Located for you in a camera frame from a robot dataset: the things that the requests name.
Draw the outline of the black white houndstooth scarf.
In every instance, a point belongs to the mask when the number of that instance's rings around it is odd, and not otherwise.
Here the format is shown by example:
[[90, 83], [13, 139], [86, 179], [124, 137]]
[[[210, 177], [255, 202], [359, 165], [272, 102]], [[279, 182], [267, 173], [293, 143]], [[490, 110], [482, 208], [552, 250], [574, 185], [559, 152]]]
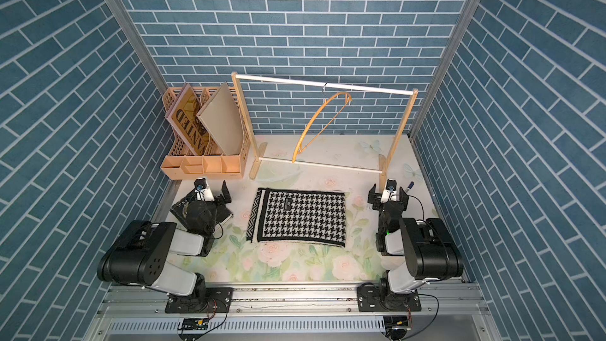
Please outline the black white houndstooth scarf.
[[344, 247], [346, 195], [293, 189], [257, 190], [246, 230], [250, 243], [302, 242]]

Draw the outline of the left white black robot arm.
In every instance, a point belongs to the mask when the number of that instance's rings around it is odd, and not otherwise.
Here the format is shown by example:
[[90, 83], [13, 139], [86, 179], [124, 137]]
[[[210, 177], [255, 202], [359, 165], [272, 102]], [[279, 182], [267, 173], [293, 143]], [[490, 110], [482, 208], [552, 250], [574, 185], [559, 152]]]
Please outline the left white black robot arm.
[[187, 313], [207, 309], [215, 300], [200, 273], [188, 272], [170, 263], [171, 254], [206, 257], [211, 252], [217, 228], [223, 227], [232, 212], [227, 208], [231, 195], [226, 184], [213, 194], [205, 180], [170, 207], [183, 225], [174, 222], [134, 220], [118, 236], [101, 258], [98, 279], [125, 286], [140, 286], [168, 296], [168, 313]]

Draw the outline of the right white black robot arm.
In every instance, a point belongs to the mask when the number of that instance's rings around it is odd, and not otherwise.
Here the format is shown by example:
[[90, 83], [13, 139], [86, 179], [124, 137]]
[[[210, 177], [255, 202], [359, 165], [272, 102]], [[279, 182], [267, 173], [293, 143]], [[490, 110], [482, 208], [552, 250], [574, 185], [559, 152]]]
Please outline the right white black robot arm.
[[394, 180], [382, 193], [374, 186], [368, 195], [368, 203], [378, 212], [377, 251], [384, 257], [404, 258], [380, 280], [378, 300], [388, 311], [417, 311], [413, 301], [420, 287], [459, 278], [464, 272], [462, 255], [443, 220], [405, 217], [409, 199]]

